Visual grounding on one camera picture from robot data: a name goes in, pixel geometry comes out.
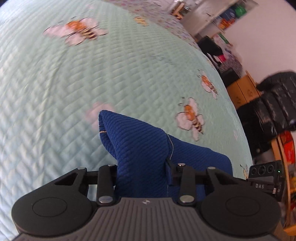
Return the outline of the blue knit sweater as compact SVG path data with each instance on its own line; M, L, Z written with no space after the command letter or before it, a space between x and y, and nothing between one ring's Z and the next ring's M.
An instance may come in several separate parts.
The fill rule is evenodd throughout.
M102 110L98 121L100 140L118 162L115 193L119 197L176 200L180 189L168 185L167 159L197 171L212 166L233 174L227 156L183 142L141 120Z

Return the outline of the black puffer jacket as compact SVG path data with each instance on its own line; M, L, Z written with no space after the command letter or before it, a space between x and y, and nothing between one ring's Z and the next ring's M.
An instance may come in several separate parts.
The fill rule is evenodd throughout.
M270 75L256 89L261 95L237 109L253 158L284 131L295 131L295 72Z

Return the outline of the wooden dresser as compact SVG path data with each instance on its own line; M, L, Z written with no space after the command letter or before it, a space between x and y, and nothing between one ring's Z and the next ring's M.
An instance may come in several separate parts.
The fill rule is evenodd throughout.
M226 89L235 109L253 101L261 96L256 88L257 84L248 71L239 80L234 81Z

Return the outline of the mint quilted bee bedspread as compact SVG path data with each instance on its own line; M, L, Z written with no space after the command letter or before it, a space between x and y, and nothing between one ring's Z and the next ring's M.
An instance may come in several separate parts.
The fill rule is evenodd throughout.
M77 167L115 159L98 134L109 109L225 154L252 157L211 61L148 1L7 1L1 6L1 240L15 201Z

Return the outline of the wooden chair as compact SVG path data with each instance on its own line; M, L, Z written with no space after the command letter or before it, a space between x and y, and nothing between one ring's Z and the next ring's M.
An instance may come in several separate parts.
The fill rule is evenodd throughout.
M185 2L178 2L171 11L171 15L176 17L178 20L182 20L189 10L190 9L186 6Z

